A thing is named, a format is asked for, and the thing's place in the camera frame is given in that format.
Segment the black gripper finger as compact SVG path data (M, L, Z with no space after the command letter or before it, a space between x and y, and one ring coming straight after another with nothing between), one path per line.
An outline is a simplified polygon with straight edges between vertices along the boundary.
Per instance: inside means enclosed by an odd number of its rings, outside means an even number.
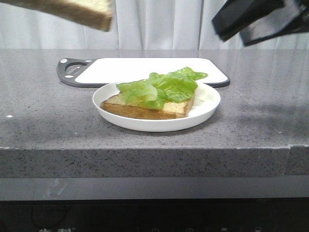
M309 2L285 0L283 3L282 8L272 11L240 31L244 46L309 31Z
M228 0L211 22L215 33L225 42L251 23L283 6L282 0Z

